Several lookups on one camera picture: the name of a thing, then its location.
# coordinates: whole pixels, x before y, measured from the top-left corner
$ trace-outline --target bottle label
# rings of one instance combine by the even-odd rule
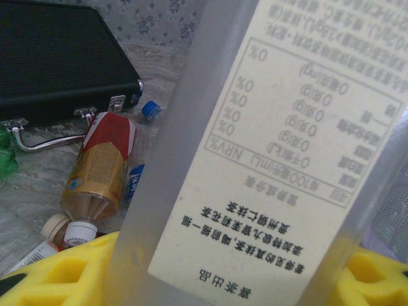
[[[94,193],[119,207],[136,129],[115,113],[95,116],[81,146],[62,198]]]
[[[297,303],[407,106],[401,3],[259,0],[151,275]]]
[[[140,164],[137,167],[133,168],[129,174],[129,191],[127,192],[127,200],[132,200],[133,195],[135,194],[136,187],[138,187],[140,176],[142,175],[145,165]]]
[[[23,266],[28,266],[41,259],[57,254],[58,252],[59,252],[59,249],[55,244],[53,244],[51,241],[44,241],[39,246],[37,246],[37,248],[32,250],[25,258],[21,259],[21,261],[17,263],[9,271],[9,273],[12,271],[18,270],[19,268],[22,268]]]

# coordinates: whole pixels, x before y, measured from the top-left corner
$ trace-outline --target blue bottle cap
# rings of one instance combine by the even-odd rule
[[[142,108],[143,116],[145,116],[148,119],[155,117],[160,111],[161,111],[160,106],[157,105],[157,103],[154,101],[147,102],[145,106],[143,106]]]

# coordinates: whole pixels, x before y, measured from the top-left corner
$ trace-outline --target black briefcase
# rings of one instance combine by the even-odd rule
[[[99,13],[0,0],[0,125],[9,130],[137,104],[143,82]]]

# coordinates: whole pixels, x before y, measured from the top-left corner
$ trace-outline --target yellow plastic object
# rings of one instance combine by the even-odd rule
[[[62,251],[4,278],[27,276],[0,297],[0,306],[104,306],[101,287],[117,233]]]
[[[27,277],[0,297],[0,306],[106,306],[101,285],[116,238],[103,236],[7,275]],[[359,249],[326,306],[408,306],[404,272],[408,265]]]

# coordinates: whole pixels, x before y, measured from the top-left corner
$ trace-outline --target briefcase handle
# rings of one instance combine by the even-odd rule
[[[74,115],[80,115],[82,118],[85,118],[88,126],[91,124],[92,118],[96,113],[96,108],[81,108],[75,110]],[[60,138],[55,138],[52,140],[47,140],[45,142],[41,142],[37,145],[28,146],[24,144],[23,139],[21,137],[21,131],[24,129],[24,126],[28,124],[28,121],[25,119],[19,120],[11,120],[7,122],[0,122],[0,125],[4,126],[14,137],[16,146],[24,152],[39,152],[45,149],[51,149],[54,147],[59,147],[61,145],[69,145],[71,143],[80,142],[84,140],[85,134],[80,135],[73,135],[73,136],[65,136]]]

